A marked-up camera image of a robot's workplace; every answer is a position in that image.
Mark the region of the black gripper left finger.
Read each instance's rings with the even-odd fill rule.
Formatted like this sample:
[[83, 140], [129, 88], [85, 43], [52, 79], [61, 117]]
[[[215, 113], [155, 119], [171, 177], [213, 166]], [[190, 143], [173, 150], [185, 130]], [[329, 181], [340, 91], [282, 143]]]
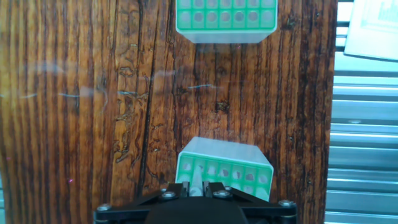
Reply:
[[169, 184], [167, 188], [144, 195], [134, 202], [122, 206], [109, 203], [100, 205], [93, 212], [94, 224], [144, 223], [149, 212], [156, 206], [189, 196], [190, 184]]

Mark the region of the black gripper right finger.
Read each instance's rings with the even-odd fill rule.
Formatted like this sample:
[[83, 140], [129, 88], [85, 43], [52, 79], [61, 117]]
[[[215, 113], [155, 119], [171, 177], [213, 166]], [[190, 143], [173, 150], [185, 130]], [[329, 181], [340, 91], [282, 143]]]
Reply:
[[290, 200], [270, 203], [221, 182], [204, 182], [203, 196], [226, 202], [217, 206], [216, 211], [235, 221], [242, 218], [245, 223], [298, 223], [297, 205]]

